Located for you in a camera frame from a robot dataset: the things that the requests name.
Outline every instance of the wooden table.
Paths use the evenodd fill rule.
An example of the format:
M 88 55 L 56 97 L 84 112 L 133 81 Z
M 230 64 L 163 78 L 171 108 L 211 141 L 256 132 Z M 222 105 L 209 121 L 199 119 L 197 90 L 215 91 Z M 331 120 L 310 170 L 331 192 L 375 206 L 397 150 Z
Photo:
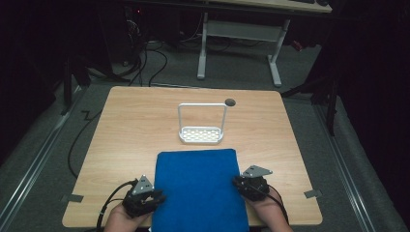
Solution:
M 226 99 L 235 100 L 236 105 L 228 108 L 222 142 L 183 144 L 178 136 L 178 105 Z M 210 111 L 195 109 L 200 117 L 196 123 L 215 119 Z M 273 170 L 265 178 L 282 195 L 291 224 L 321 223 L 316 199 L 304 195 L 312 186 L 278 92 L 113 87 L 73 190 L 84 198 L 81 203 L 69 203 L 63 224 L 94 227 L 103 203 L 118 186 L 143 174 L 154 182 L 157 154 L 162 151 L 223 148 L 236 150 L 241 171 L 252 164 Z M 116 197 L 123 198 L 129 189 L 123 188 Z M 103 223 L 116 204 L 109 205 Z M 247 206 L 247 210 L 249 225 L 262 225 L 252 209 Z M 148 219 L 143 225 L 150 224 Z

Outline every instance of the white basket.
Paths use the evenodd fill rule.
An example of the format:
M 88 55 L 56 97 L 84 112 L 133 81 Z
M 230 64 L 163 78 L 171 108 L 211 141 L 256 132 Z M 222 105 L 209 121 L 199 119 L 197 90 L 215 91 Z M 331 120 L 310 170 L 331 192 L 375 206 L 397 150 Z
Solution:
M 183 127 L 181 108 L 184 106 L 221 106 L 223 107 L 222 123 L 218 127 Z M 218 144 L 223 138 L 223 125 L 225 124 L 227 105 L 225 103 L 181 103 L 178 106 L 179 136 L 184 143 Z

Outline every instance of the dark background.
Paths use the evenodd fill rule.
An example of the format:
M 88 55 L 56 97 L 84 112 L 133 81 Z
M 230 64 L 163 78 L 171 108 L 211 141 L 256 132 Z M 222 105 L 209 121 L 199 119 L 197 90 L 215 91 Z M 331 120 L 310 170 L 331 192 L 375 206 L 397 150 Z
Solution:
M 295 18 L 285 43 L 323 45 L 307 82 L 321 76 L 333 78 L 335 73 L 339 76 L 338 94 L 351 123 L 409 226 L 410 1 L 347 0 L 331 4 L 333 15 L 361 20 Z M 147 30 L 170 43 L 181 39 L 180 31 L 189 35 L 198 18 L 198 13 L 177 10 L 164 14 L 147 9 L 143 13 L 149 18 Z M 63 79 L 64 62 L 71 53 L 86 55 L 110 69 L 114 57 L 106 35 L 109 26 L 102 25 L 102 15 L 106 14 L 87 4 L 0 3 L 1 163 L 55 100 L 53 91 Z

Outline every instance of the hand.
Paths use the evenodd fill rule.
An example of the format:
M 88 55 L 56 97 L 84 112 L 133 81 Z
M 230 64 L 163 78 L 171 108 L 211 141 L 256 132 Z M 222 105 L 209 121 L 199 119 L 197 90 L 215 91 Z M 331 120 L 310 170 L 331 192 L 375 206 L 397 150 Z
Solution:
M 124 206 L 120 203 L 111 210 L 105 224 L 104 232 L 134 232 L 136 228 L 152 213 L 130 217 Z
M 269 194 L 280 204 L 283 204 L 278 192 L 272 187 L 269 187 Z M 262 201 L 245 200 L 255 210 L 259 218 L 268 225 L 272 232 L 293 231 L 287 223 L 279 204 L 271 198 L 266 197 Z

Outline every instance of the black curtain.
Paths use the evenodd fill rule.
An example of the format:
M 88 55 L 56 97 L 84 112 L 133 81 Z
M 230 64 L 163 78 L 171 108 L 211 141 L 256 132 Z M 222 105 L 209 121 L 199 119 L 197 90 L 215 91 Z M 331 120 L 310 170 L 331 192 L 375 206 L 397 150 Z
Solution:
M 63 76 L 56 21 L 42 1 L 0 3 L 0 164 L 55 100 Z
M 410 1 L 348 1 L 340 13 L 361 20 L 335 23 L 306 83 L 339 76 L 349 119 L 409 226 Z
M 343 9 L 347 0 L 331 0 L 329 5 L 332 7 L 330 16 L 345 16 Z M 334 22 L 323 18 L 314 17 L 295 17 L 292 18 L 289 30 L 286 34 L 284 44 L 292 44 L 294 41 L 302 47 L 323 45 L 334 26 Z

